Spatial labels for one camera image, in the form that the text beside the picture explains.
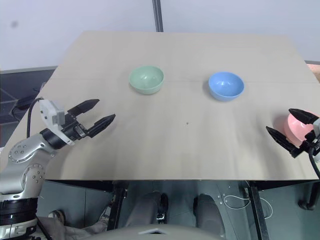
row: wooden table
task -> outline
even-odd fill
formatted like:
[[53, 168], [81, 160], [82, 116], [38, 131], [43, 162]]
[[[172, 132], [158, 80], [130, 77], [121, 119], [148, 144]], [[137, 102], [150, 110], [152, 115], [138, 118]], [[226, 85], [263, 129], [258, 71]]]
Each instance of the wooden table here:
[[[130, 72], [152, 65], [162, 89], [141, 95]], [[243, 94], [220, 102], [208, 92], [210, 75], [229, 71]], [[65, 110], [100, 99], [78, 117], [85, 127], [116, 114], [95, 138], [64, 147], [48, 179], [64, 180], [310, 180], [307, 154], [293, 159], [266, 126], [283, 129], [289, 108], [320, 113], [320, 84], [283, 36], [256, 34], [84, 32], [70, 47], [40, 96]], [[45, 128], [32, 114], [31, 134]], [[25, 138], [26, 116], [1, 156]]]

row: person's leg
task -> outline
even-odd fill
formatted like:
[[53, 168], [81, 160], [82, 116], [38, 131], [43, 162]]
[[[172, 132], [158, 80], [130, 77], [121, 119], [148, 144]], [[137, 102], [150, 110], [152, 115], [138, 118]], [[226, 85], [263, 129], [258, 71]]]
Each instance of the person's leg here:
[[[65, 218], [61, 217], [61, 215], [64, 216], [62, 211], [59, 211], [59, 214], [57, 214], [57, 211], [53, 211], [49, 214], [49, 217], [40, 217], [40, 220], [53, 240], [81, 240], [107, 231], [110, 211], [111, 205], [108, 204], [100, 215], [99, 220], [95, 224], [85, 228], [64, 226]], [[44, 238], [44, 235], [38, 228], [36, 234], [35, 237]]]
[[225, 236], [225, 226], [220, 211], [209, 195], [200, 194], [195, 198], [196, 227], [221, 237]]
[[160, 201], [161, 194], [158, 191], [148, 193], [141, 197], [134, 205], [125, 226], [129, 227], [155, 223]]

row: metal frame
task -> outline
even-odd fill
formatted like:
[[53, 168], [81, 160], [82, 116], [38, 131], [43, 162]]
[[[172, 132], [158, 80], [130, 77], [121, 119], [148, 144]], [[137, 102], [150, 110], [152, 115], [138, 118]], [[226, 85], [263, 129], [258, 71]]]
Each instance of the metal frame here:
[[259, 191], [312, 182], [316, 182], [316, 180], [249, 181], [250, 185], [253, 184]]
[[311, 190], [309, 200], [308, 201], [300, 200], [298, 202], [298, 205], [300, 208], [302, 208], [304, 210], [312, 211], [315, 209], [319, 197], [320, 197], [320, 181], [317, 181], [312, 184], [312, 190]]
[[107, 231], [118, 228], [120, 211], [123, 200], [127, 197], [129, 183], [127, 181], [116, 181], [114, 184], [114, 195], [108, 221]]
[[161, 3], [160, 0], [152, 0], [155, 29], [157, 32], [163, 32], [164, 26], [162, 24], [162, 13], [161, 13]]
[[248, 188], [251, 201], [256, 233], [259, 240], [269, 240], [268, 229], [265, 221], [264, 211], [261, 205], [258, 188], [250, 186]]

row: white cord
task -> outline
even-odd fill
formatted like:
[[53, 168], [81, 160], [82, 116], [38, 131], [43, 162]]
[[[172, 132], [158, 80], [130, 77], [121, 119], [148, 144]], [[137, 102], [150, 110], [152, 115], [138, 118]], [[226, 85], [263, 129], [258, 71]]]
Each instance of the white cord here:
[[[231, 206], [229, 206], [229, 205], [226, 203], [226, 198], [229, 198], [229, 197], [233, 197], [233, 198], [241, 199], [241, 200], [248, 200], [249, 202], [248, 202], [246, 205], [242, 206], [242, 207], [231, 207]], [[223, 201], [224, 201], [224, 204], [225, 204], [225, 206], [226, 206], [227, 208], [233, 209], [233, 210], [244, 209], [244, 208], [246, 208], [246, 207], [250, 204], [250, 199], [249, 199], [249, 198], [242, 198], [242, 197], [235, 196], [235, 195], [227, 195], [227, 196], [225, 196], [225, 197], [223, 198]]]
[[[248, 202], [246, 205], [241, 206], [241, 207], [231, 207], [231, 206], [229, 206], [229, 205], [226, 203], [226, 198], [229, 198], [229, 197], [233, 197], [233, 198], [240, 199], [240, 200], [248, 200], [249, 202]], [[269, 216], [265, 217], [264, 219], [269, 219], [269, 218], [271, 218], [271, 217], [272, 217], [272, 214], [274, 213], [274, 209], [272, 208], [271, 204], [270, 204], [267, 200], [265, 200], [265, 199], [262, 198], [262, 197], [260, 197], [260, 199], [263, 200], [263, 201], [265, 201], [265, 202], [269, 205], [269, 207], [270, 207], [270, 209], [271, 209], [271, 214], [270, 214]], [[225, 196], [225, 197], [223, 198], [223, 202], [224, 202], [224, 205], [225, 205], [227, 208], [232, 209], [232, 210], [244, 209], [244, 208], [246, 208], [246, 207], [251, 203], [250, 198], [242, 198], [242, 197], [235, 196], [235, 195], [227, 195], [227, 196]]]

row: pink bowl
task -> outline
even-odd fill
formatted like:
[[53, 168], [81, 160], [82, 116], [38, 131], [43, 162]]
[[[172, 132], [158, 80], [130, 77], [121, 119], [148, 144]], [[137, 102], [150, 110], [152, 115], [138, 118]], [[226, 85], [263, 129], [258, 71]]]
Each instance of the pink bowl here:
[[306, 140], [305, 135], [312, 129], [314, 129], [312, 124], [303, 124], [291, 113], [287, 117], [287, 121], [284, 124], [284, 132], [286, 137], [297, 147], [299, 147], [302, 142]]

